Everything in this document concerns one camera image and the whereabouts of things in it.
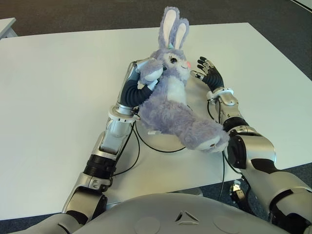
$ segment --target black cable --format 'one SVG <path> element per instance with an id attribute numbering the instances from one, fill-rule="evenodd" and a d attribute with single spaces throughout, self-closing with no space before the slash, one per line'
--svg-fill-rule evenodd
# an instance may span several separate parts
<path id="1" fill-rule="evenodd" d="M 220 101 L 219 101 L 219 123 L 220 123 L 220 114 L 221 114 L 221 106 L 220 106 Z M 225 162 L 224 162 L 224 157 L 223 157 L 224 151 L 222 151 L 222 160 L 223 160 L 223 176 L 222 176 L 222 185 L 221 185 L 221 189 L 220 189 L 220 193 L 218 196 L 218 201 L 220 200 L 221 194 L 222 194 L 222 190 L 223 190 L 223 186 L 224 186 L 224 175 L 225 175 Z"/>
<path id="2" fill-rule="evenodd" d="M 219 102 L 219 123 L 220 123 L 220 116 L 221 116 L 221 103 L 220 100 L 218 99 Z"/>
<path id="3" fill-rule="evenodd" d="M 215 118 L 211 115 L 210 110 L 209 110 L 209 101 L 210 100 L 208 100 L 208 103 L 207 103 L 207 111 L 208 111 L 210 118 L 212 118 L 212 120 L 214 120 Z"/>
<path id="4" fill-rule="evenodd" d="M 130 136 L 131 136 L 131 134 L 132 134 L 132 132 L 133 132 L 134 126 L 135 126 L 135 123 L 131 125 L 131 131 L 130 131 L 130 133 L 129 133 L 129 135 L 128 135 L 128 138 L 127 138 L 125 144 L 123 145 L 123 147 L 122 147 L 120 153 L 118 154 L 118 156 L 117 156 L 117 158 L 116 158 L 116 163 L 115 163 L 115 165 L 117 164 L 117 162 L 118 162 L 118 160 L 119 160 L 119 158 L 120 158 L 122 152 L 123 152 L 124 149 L 126 148 L 126 145 L 127 145 L 128 141 L 129 141 L 129 139 L 130 139 Z"/>
<path id="5" fill-rule="evenodd" d="M 250 193 L 250 191 L 251 191 L 251 186 L 250 186 L 250 184 L 249 184 L 249 182 L 247 181 L 247 179 L 243 176 L 243 180 L 247 183 L 247 185 L 248 185 L 248 189 L 247 189 L 247 191 L 246 191 L 246 194 L 245 194 L 245 199 L 246 199 L 246 205 L 247 205 L 247 207 L 248 207 L 248 209 L 249 209 L 249 212 L 248 213 L 250 213 L 250 214 L 252 214 L 252 215 L 254 215 L 254 216 L 257 216 L 253 211 L 252 211 L 252 209 L 251 209 L 251 207 L 250 207 L 250 204 L 249 204 L 249 193 Z"/>
<path id="6" fill-rule="evenodd" d="M 138 137 L 137 137 L 136 132 L 135 132 L 135 131 L 133 131 L 133 132 L 134 132 L 135 135 L 136 135 L 137 146 L 138 146 L 138 152 L 137 152 L 136 160 L 135 160 L 135 162 L 132 164 L 132 166 L 129 167 L 127 170 L 125 170 L 125 171 L 123 171 L 123 172 L 116 173 L 116 174 L 114 174 L 114 176 L 120 175 L 120 174 L 122 174 L 122 173 L 125 173 L 125 172 L 131 170 L 131 169 L 136 165 L 136 163 L 137 163 L 137 161 L 138 161 L 138 158 L 140 157 L 140 142 L 139 142 L 139 140 L 138 140 Z"/>
<path id="7" fill-rule="evenodd" d="M 225 174 L 225 162 L 224 162 L 224 157 L 223 157 L 223 177 L 222 177 L 222 186 L 221 186 L 221 190 L 218 196 L 217 201 L 220 200 L 221 194 L 222 194 L 222 190 L 223 190 L 223 186 L 224 186 L 224 174 Z"/>
<path id="8" fill-rule="evenodd" d="M 232 169 L 233 171 L 235 171 L 237 174 L 243 175 L 241 172 L 238 172 L 237 170 L 235 170 L 235 168 L 230 164 L 230 162 L 228 161 L 228 159 L 227 159 L 226 156 L 225 156 L 224 151 L 222 151 L 222 155 L 223 155 L 224 159 L 226 160 L 226 162 L 228 163 L 228 165 L 231 167 L 231 169 Z"/>
<path id="9" fill-rule="evenodd" d="M 158 151 L 158 152 L 161 152 L 161 153 L 175 153 L 175 152 L 178 152 L 178 151 L 181 151 L 181 150 L 185 149 L 185 147 L 183 147 L 183 148 L 181 148 L 181 149 L 178 149 L 178 150 L 173 150 L 173 151 L 163 151 L 163 150 L 155 149 L 154 147 L 150 146 L 149 144 L 147 144 L 147 143 L 142 139 L 142 137 L 141 137 L 140 134 L 138 133 L 138 130 L 137 130 L 137 123 L 136 123 L 136 122 L 135 122 L 135 126 L 136 126 L 136 132 L 137 132 L 138 137 L 141 139 L 141 141 L 142 141 L 146 146 L 148 146 L 148 147 L 151 148 L 152 150 L 155 150 L 155 151 Z"/>

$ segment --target white table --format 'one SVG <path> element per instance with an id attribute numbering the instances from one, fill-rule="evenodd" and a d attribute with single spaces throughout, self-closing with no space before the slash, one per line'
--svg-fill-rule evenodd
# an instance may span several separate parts
<path id="1" fill-rule="evenodd" d="M 11 28 L 12 24 L 16 21 L 15 18 L 0 19 L 0 39 L 17 37 L 18 35 Z"/>
<path id="2" fill-rule="evenodd" d="M 158 28 L 73 32 L 0 41 L 0 219 L 60 212 L 117 99 L 130 61 L 157 48 Z M 311 162 L 312 83 L 248 23 L 191 26 L 184 45 L 234 89 L 247 122 L 273 142 L 279 169 Z M 190 79 L 187 100 L 207 116 L 207 86 Z M 118 163 L 137 155 L 134 137 Z M 238 176 L 226 168 L 226 180 Z M 222 180 L 220 154 L 172 155 L 141 145 L 109 202 Z"/>

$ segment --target triangle logo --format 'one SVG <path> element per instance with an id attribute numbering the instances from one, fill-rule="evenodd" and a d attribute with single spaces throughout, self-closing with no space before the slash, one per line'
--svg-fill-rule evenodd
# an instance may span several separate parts
<path id="1" fill-rule="evenodd" d="M 199 220 L 188 211 L 181 211 L 175 221 L 178 225 L 198 225 Z"/>

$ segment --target bunny eye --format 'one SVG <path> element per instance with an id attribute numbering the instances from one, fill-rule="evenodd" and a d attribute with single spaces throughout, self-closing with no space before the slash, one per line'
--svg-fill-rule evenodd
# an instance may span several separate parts
<path id="1" fill-rule="evenodd" d="M 175 63 L 175 62 L 177 62 L 176 58 L 173 58 L 172 56 L 170 56 L 169 59 L 170 59 L 170 63 Z"/>

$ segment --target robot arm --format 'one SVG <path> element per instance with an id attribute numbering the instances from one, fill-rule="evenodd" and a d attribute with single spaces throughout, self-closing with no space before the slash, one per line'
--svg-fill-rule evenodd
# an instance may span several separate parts
<path id="1" fill-rule="evenodd" d="M 73 233 L 106 210 L 107 197 L 104 192 L 112 185 L 113 174 L 133 123 L 136 120 L 134 107 L 140 105 L 153 92 L 155 79 L 142 89 L 137 88 L 140 69 L 151 58 L 131 62 L 118 100 L 109 110 L 106 129 L 92 150 L 83 172 L 74 185 L 62 214 L 56 214 L 31 228 L 17 233 L 67 234 Z"/>
<path id="2" fill-rule="evenodd" d="M 209 104 L 220 113 L 220 124 L 230 135 L 228 161 L 241 170 L 271 223 L 290 233 L 303 233 L 312 223 L 311 188 L 295 175 L 276 169 L 273 144 L 245 121 L 233 91 L 224 88 L 214 65 L 204 57 L 198 62 L 205 74 L 192 71 L 192 75 L 209 86 Z"/>

